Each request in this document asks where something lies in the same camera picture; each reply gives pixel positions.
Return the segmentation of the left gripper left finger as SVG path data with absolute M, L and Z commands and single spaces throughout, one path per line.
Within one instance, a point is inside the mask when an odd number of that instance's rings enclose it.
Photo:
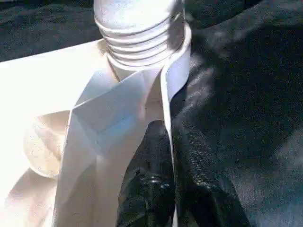
M 118 227 L 170 227 L 175 185 L 168 134 L 161 120 L 149 123 L 130 161 L 118 196 Z

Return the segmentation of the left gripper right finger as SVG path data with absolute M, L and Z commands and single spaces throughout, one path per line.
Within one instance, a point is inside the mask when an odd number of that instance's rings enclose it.
M 249 227 L 233 183 L 204 134 L 175 126 L 172 137 L 178 226 Z

